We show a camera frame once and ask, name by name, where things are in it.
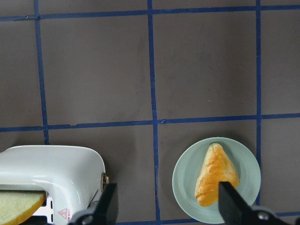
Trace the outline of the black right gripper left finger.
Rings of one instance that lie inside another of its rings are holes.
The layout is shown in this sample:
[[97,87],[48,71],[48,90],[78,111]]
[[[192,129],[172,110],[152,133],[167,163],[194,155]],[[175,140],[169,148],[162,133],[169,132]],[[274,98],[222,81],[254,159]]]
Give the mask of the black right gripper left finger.
[[94,207],[75,213],[68,225],[115,225],[117,220],[117,184],[105,186]]

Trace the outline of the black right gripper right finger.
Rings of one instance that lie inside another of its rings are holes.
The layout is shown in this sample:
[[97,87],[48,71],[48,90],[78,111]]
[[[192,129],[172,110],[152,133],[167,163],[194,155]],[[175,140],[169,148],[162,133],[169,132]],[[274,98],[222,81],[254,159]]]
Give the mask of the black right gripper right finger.
[[218,185],[218,210],[226,225],[285,225],[263,207],[249,206],[228,181]]

